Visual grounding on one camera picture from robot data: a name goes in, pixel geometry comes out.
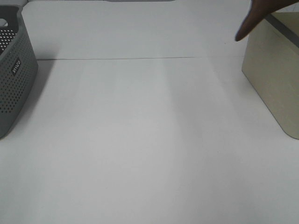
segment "white surface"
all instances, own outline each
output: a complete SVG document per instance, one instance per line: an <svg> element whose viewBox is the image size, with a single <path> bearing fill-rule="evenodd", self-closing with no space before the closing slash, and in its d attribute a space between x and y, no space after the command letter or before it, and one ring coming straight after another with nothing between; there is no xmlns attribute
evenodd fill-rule
<svg viewBox="0 0 299 224"><path fill-rule="evenodd" d="M293 4L291 6L285 7L283 9L278 10L280 13L291 13L291 12L299 12L299 3Z"/></svg>
<svg viewBox="0 0 299 224"><path fill-rule="evenodd" d="M0 141L0 223L297 224L299 141L241 64L39 62Z"/></svg>
<svg viewBox="0 0 299 224"><path fill-rule="evenodd" d="M23 17L37 58L243 56L234 36L247 10L248 0L33 1Z"/></svg>

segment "basket hole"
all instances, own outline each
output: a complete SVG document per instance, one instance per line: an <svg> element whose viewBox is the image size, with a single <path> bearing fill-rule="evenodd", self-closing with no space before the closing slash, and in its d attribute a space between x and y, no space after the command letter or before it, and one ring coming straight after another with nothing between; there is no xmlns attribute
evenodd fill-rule
<svg viewBox="0 0 299 224"><path fill-rule="evenodd" d="M0 19L0 27L7 27L7 21L5 19Z"/></svg>

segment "perforated basket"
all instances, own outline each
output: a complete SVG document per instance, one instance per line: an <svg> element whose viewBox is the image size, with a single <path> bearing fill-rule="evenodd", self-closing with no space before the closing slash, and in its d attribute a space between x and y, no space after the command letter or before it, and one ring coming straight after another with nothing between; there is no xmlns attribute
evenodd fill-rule
<svg viewBox="0 0 299 224"><path fill-rule="evenodd" d="M23 107L37 73L37 62L19 6L0 6L0 138Z"/></svg>

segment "beige box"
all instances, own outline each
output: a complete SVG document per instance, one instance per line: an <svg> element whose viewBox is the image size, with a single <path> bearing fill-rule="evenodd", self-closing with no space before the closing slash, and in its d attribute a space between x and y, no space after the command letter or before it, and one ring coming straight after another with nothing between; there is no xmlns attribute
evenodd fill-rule
<svg viewBox="0 0 299 224"><path fill-rule="evenodd" d="M299 139L299 13L274 13L250 34L242 70L282 129Z"/></svg>

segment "basket logo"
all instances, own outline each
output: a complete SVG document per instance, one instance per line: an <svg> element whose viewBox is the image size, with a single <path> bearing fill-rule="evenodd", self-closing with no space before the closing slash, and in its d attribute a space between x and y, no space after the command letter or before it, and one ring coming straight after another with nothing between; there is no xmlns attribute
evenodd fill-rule
<svg viewBox="0 0 299 224"><path fill-rule="evenodd" d="M17 60L15 61L13 67L11 68L11 72L13 73L13 75L15 76L21 66L21 60L19 59L19 57L17 58Z"/></svg>

